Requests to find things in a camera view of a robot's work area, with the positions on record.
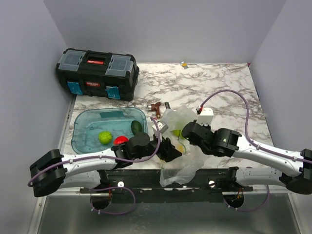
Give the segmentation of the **translucent white plastic bag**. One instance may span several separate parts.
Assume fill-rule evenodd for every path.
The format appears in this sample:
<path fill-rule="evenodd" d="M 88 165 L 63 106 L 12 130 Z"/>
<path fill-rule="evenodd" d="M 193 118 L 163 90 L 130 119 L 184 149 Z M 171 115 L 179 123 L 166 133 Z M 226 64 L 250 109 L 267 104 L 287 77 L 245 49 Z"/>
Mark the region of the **translucent white plastic bag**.
<path fill-rule="evenodd" d="M 189 123 L 197 119 L 197 115 L 186 105 L 182 104 L 176 110 L 166 109 L 161 121 L 168 126 L 164 132 L 164 138 L 169 138 L 182 156 L 170 162 L 163 162 L 160 174 L 160 185 L 169 186 L 173 183 L 186 184 L 201 169 L 207 159 L 201 150 L 189 143 L 181 135 L 182 129 Z"/>

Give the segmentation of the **dark green fake avocado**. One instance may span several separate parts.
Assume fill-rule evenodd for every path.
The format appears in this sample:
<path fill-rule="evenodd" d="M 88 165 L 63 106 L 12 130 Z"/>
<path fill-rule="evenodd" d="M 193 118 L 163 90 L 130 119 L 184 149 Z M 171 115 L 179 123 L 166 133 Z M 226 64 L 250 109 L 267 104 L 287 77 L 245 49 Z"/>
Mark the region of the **dark green fake avocado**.
<path fill-rule="evenodd" d="M 143 127 L 141 123 L 137 120 L 133 120 L 131 123 L 131 131 L 133 135 L 136 135 L 137 133 L 140 133 L 143 131 Z"/>

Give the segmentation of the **red fake fruit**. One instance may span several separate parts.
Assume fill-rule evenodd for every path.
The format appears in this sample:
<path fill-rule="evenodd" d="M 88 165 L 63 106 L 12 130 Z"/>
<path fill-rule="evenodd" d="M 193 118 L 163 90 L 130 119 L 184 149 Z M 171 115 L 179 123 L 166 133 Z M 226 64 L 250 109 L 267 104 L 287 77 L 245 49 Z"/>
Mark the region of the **red fake fruit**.
<path fill-rule="evenodd" d="M 128 142 L 128 141 L 129 141 L 129 139 L 127 137 L 125 137 L 125 136 L 118 136 L 118 137 L 115 138 L 113 144 L 114 145 L 120 145 L 120 144 L 123 144 L 123 143 Z"/>

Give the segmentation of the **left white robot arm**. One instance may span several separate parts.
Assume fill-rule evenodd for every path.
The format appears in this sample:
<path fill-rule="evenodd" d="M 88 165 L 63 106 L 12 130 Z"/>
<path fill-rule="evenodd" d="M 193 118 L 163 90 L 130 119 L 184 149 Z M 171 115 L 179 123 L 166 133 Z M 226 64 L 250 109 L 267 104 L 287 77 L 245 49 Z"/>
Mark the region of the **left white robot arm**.
<path fill-rule="evenodd" d="M 104 151 L 62 155 L 59 149 L 50 150 L 29 167 L 31 179 L 27 185 L 33 189 L 35 197 L 42 197 L 56 192 L 65 180 L 78 174 L 121 169 L 154 156 L 171 162 L 181 155 L 169 138 L 154 135 L 150 139 L 147 133 L 139 132 L 127 142 Z"/>

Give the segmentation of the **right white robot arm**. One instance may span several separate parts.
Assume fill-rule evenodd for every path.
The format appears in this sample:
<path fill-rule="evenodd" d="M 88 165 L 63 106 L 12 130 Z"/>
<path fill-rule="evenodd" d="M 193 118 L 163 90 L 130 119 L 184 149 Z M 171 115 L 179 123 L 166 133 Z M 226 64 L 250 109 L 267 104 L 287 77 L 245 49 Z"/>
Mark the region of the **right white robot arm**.
<path fill-rule="evenodd" d="M 269 173 L 239 169 L 225 177 L 224 185 L 230 191 L 254 184 L 284 186 L 291 192 L 312 193 L 312 152 L 288 151 L 253 141 L 241 133 L 227 128 L 211 131 L 210 126 L 188 123 L 181 132 L 191 145 L 205 155 L 235 157 L 251 160 L 271 168 Z"/>

